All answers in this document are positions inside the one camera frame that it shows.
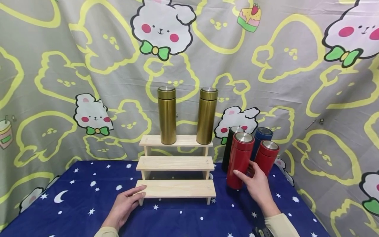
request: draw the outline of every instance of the cake illustration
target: cake illustration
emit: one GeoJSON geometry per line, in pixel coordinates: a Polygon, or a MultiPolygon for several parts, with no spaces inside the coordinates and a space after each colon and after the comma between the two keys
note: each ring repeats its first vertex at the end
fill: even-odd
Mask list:
{"type": "Polygon", "coordinates": [[[243,8],[238,16],[238,24],[249,32],[255,32],[259,26],[261,18],[261,9],[258,4],[254,4],[253,8],[243,8]]]}

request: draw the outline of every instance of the green bow tie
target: green bow tie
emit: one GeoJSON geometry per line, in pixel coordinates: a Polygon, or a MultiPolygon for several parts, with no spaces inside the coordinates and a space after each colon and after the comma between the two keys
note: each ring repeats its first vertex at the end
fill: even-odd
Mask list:
{"type": "Polygon", "coordinates": [[[94,135],[95,133],[96,134],[103,134],[104,136],[108,136],[109,135],[109,128],[108,127],[102,127],[102,128],[99,128],[99,129],[94,129],[93,127],[86,127],[87,128],[87,134],[88,135],[94,135]]]}
{"type": "Polygon", "coordinates": [[[341,46],[334,46],[329,53],[325,55],[324,59],[328,62],[340,60],[342,62],[342,68],[347,68],[352,66],[362,53],[363,49],[355,49],[349,52],[341,46]]]}
{"type": "Polygon", "coordinates": [[[153,54],[157,55],[158,58],[162,61],[167,61],[168,57],[170,55],[171,49],[169,47],[160,47],[158,48],[157,46],[153,46],[149,41],[147,40],[142,40],[142,45],[139,48],[141,53],[143,54],[153,54]]]}

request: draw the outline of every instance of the wooden plank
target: wooden plank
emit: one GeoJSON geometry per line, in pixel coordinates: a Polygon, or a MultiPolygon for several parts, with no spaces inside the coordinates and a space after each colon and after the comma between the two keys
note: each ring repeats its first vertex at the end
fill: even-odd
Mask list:
{"type": "Polygon", "coordinates": [[[215,198],[213,180],[138,180],[136,187],[146,185],[144,198],[215,198]]]}
{"type": "Polygon", "coordinates": [[[141,156],[138,171],[213,171],[211,156],[141,156]]]}
{"type": "Polygon", "coordinates": [[[143,135],[140,146],[186,146],[186,147],[212,147],[213,142],[207,145],[201,145],[196,141],[196,135],[176,135],[176,142],[171,145],[161,143],[160,135],[143,135]]]}

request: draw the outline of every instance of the beige sleeve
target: beige sleeve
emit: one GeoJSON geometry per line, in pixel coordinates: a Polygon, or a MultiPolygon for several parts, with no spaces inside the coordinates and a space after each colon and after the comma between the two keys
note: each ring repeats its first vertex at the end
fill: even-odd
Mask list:
{"type": "Polygon", "coordinates": [[[117,230],[113,227],[101,227],[94,237],[119,237],[117,230]]]}
{"type": "Polygon", "coordinates": [[[295,227],[283,213],[265,218],[265,224],[274,237],[300,237],[295,227]]]}

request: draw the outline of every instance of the crescent moon print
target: crescent moon print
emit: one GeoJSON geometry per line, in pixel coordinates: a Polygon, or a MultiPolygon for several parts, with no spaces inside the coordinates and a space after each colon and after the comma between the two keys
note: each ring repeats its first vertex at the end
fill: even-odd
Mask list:
{"type": "Polygon", "coordinates": [[[68,190],[64,190],[64,191],[58,193],[58,194],[55,196],[55,198],[54,198],[54,202],[55,202],[55,203],[61,203],[61,202],[63,202],[63,200],[62,200],[62,195],[63,195],[65,192],[68,192],[68,190]]]}

